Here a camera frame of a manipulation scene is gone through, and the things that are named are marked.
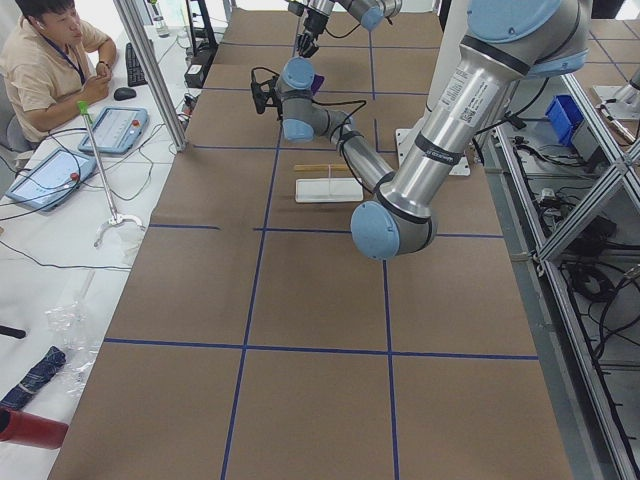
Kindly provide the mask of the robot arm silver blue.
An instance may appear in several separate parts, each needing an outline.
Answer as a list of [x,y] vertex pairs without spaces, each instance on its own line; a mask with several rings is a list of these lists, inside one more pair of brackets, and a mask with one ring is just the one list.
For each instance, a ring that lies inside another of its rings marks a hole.
[[[343,35],[335,35],[327,29],[335,4],[339,4],[356,20],[356,25]],[[383,20],[391,22],[391,19],[400,13],[402,5],[401,0],[289,1],[288,11],[304,18],[303,30],[296,37],[296,53],[303,58],[312,57],[319,50],[318,38],[324,33],[334,39],[343,39],[360,27],[371,32]]]
[[313,102],[312,63],[293,57],[274,90],[282,130],[292,142],[325,137],[335,144],[373,198],[352,214],[358,250],[375,260],[414,253],[435,237],[431,202],[485,123],[504,90],[523,78],[580,69],[588,53],[589,1],[472,1],[450,75],[399,169],[393,170],[348,116]]

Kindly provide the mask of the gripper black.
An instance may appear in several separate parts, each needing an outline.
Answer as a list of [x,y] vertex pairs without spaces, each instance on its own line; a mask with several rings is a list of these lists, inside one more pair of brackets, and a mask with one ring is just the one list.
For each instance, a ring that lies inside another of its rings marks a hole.
[[296,38],[297,55],[302,58],[311,58],[318,50],[316,42],[318,37],[324,32],[328,22],[328,16],[314,9],[307,10],[304,21],[304,30]]

